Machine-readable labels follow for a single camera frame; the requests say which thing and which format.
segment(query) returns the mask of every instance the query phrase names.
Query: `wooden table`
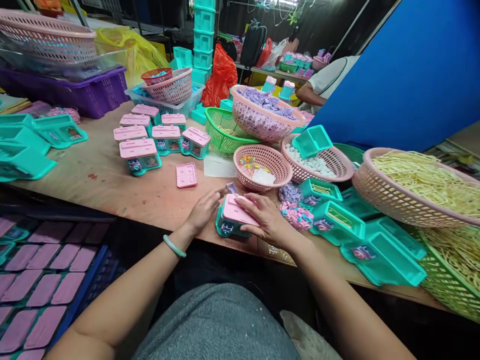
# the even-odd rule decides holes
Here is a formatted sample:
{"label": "wooden table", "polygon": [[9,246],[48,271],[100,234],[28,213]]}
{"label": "wooden table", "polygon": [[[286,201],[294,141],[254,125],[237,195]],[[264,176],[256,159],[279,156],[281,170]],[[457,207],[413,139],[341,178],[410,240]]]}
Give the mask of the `wooden table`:
{"label": "wooden table", "polygon": [[[17,180],[9,185],[166,230],[177,229],[200,196],[209,190],[223,188],[232,179],[205,178],[203,162],[180,153],[162,157],[160,169],[147,171],[140,177],[130,175],[125,160],[120,158],[119,146],[113,138],[113,129],[119,127],[120,118],[123,114],[128,114],[133,106],[133,103],[128,101],[101,119],[84,119],[81,127],[87,132],[88,141],[65,150],[50,150],[48,157],[57,161],[58,165],[44,178],[36,181]],[[191,119],[187,124],[202,128]],[[196,165],[198,185],[179,189],[176,166],[190,162]],[[279,203],[274,190],[267,195]],[[373,286],[353,264],[344,260],[335,246],[309,232],[306,236],[350,283],[445,310],[420,287]],[[220,237],[215,229],[213,217],[199,238],[252,255],[295,265],[284,251],[269,248],[268,244],[256,236],[242,241]]]}

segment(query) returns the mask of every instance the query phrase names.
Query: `pink plastic basket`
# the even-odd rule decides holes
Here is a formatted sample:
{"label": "pink plastic basket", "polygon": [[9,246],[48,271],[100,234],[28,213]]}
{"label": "pink plastic basket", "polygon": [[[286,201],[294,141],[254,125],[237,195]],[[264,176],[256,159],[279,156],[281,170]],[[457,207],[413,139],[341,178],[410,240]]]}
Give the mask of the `pink plastic basket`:
{"label": "pink plastic basket", "polygon": [[292,139],[300,134],[288,135],[281,141],[281,153],[290,163],[293,170],[293,181],[301,183],[308,178],[319,179],[327,183],[340,183],[350,180],[354,175],[354,166],[349,158],[335,146],[318,153],[318,157],[325,160],[327,167],[335,174],[335,177],[325,176],[316,171],[310,171],[295,161],[287,152],[285,145],[290,144]]}
{"label": "pink plastic basket", "polygon": [[[445,207],[435,205],[403,186],[378,170],[373,158],[378,158],[395,150],[387,147],[374,147],[363,154],[363,163],[357,169],[352,179],[353,186],[358,193],[378,211],[395,220],[424,228],[457,228],[467,225],[480,226],[480,219],[475,219]],[[480,184],[473,177],[457,171],[441,163],[444,168],[455,173],[459,178],[469,183]]]}
{"label": "pink plastic basket", "polygon": [[[245,85],[234,85],[230,89],[233,96],[233,119],[243,131],[263,141],[276,143],[290,134],[296,127],[305,125],[305,117],[296,109],[293,111],[293,116],[298,121],[290,120],[254,104],[238,93],[238,90],[243,92],[246,88]],[[294,109],[281,100],[278,101],[278,106]]]}
{"label": "pink plastic basket", "polygon": [[[240,164],[240,159],[244,156],[252,156],[255,163],[269,169],[271,174],[275,176],[275,183],[265,185],[252,180],[254,172]],[[233,153],[233,163],[236,167],[236,176],[240,184],[244,187],[263,193],[272,188],[284,186],[292,179],[292,167],[285,160],[281,153],[277,150],[260,144],[240,146]]]}
{"label": "pink plastic basket", "polygon": [[192,95],[192,68],[184,67],[172,71],[172,78],[154,85],[142,85],[152,98],[177,105]]}
{"label": "pink plastic basket", "polygon": [[0,9],[0,31],[22,52],[61,63],[97,55],[95,31],[47,16]]}

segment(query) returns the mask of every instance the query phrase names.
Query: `plastic bag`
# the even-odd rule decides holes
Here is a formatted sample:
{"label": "plastic bag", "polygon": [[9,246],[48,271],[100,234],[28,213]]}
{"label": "plastic bag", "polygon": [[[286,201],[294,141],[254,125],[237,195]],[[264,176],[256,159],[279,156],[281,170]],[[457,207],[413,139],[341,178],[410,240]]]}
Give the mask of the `plastic bag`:
{"label": "plastic bag", "polygon": [[215,45],[213,71],[207,80],[205,90],[201,95],[203,107],[220,107],[220,100],[227,99],[230,88],[238,81],[235,63],[227,55],[222,45]]}
{"label": "plastic bag", "polygon": [[277,60],[279,59],[279,57],[282,56],[286,44],[287,39],[283,39],[277,46],[275,46],[271,50],[270,55],[268,56],[261,68],[267,71],[275,71],[275,68],[277,66]]}
{"label": "plastic bag", "polygon": [[128,88],[143,82],[140,76],[147,71],[169,68],[169,62],[148,40],[126,26],[95,30],[98,45],[126,49],[125,79]]}

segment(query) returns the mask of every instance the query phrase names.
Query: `stacked teal containers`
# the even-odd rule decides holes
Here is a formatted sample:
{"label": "stacked teal containers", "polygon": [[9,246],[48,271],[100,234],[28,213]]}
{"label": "stacked teal containers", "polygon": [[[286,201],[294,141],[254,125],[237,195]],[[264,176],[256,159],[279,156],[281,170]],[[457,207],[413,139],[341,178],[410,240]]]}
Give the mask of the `stacked teal containers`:
{"label": "stacked teal containers", "polygon": [[194,6],[192,79],[202,79],[201,84],[212,74],[215,5],[216,0],[196,0]]}

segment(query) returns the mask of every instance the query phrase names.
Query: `red plastic bag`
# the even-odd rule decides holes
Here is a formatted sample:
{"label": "red plastic bag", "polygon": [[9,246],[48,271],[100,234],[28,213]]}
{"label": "red plastic bag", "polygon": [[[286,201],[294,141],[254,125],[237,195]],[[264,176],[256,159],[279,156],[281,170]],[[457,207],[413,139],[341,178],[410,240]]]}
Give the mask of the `red plastic bag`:
{"label": "red plastic bag", "polygon": [[237,68],[234,61],[227,55],[222,45],[216,44],[213,57],[213,71],[201,95],[203,107],[220,107],[220,100],[229,97],[230,88],[237,81]]}

